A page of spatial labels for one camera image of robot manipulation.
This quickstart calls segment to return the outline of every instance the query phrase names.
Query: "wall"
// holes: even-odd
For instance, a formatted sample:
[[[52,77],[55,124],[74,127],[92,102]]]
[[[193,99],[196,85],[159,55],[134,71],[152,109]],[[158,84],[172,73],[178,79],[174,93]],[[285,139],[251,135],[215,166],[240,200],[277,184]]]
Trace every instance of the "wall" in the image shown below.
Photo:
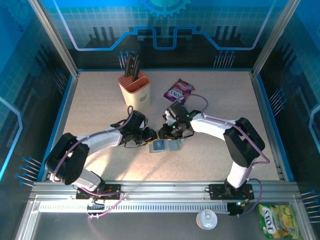
[[[286,2],[43,3],[78,68],[120,69],[126,51],[142,54],[145,68],[251,68]]]
[[[319,11],[317,0],[300,2],[260,73],[301,193],[320,191]]]
[[[0,32],[0,239],[9,240],[16,236],[70,74],[28,1],[0,2]]]

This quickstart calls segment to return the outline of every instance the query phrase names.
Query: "purple snack bag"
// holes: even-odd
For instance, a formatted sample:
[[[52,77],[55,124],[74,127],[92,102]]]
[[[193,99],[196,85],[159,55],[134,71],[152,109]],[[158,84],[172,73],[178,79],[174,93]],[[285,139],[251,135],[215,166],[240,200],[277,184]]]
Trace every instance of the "purple snack bag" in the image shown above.
[[[179,78],[178,81],[174,83],[174,85],[163,95],[166,99],[169,99],[171,102],[174,102],[176,99],[190,94],[193,90],[195,90],[194,86],[191,84],[182,81],[181,78]],[[185,104],[188,97],[184,97],[182,99],[179,99],[178,101],[183,105]]]

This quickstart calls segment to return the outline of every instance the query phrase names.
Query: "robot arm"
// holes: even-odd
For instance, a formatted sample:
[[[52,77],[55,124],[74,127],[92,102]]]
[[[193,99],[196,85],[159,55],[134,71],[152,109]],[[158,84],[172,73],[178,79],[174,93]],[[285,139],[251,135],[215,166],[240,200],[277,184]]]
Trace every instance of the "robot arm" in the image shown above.
[[[163,117],[167,123],[159,131],[160,139],[183,139],[193,136],[194,133],[205,133],[225,141],[233,160],[231,171],[224,183],[225,190],[228,195],[233,196],[242,189],[249,168],[259,157],[259,153],[232,124],[240,127],[260,150],[265,148],[265,143],[246,118],[242,117],[237,121],[211,116],[204,118],[200,111],[193,110],[189,113],[179,102],[172,104]]]
[[[55,177],[65,185],[72,184],[91,192],[104,193],[105,182],[95,173],[84,169],[87,157],[104,148],[126,146],[130,141],[134,141],[137,146],[143,146],[158,138],[154,130],[146,127],[148,120],[141,112],[134,110],[127,124],[121,126],[120,123],[124,121],[119,121],[105,129],[104,132],[108,131],[108,133],[89,135],[91,137],[77,145],[67,156]],[[54,173],[66,152],[86,137],[88,136],[74,136],[71,133],[62,135],[45,160],[48,170]]]

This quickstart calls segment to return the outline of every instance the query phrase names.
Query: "knife block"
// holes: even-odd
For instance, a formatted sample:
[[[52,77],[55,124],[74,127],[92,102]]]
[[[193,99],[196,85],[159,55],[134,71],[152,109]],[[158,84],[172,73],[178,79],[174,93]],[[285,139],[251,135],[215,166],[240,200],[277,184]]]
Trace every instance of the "knife block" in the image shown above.
[[[118,82],[127,106],[142,112],[151,105],[150,80],[143,72],[139,72],[135,81],[132,75],[122,75]]]

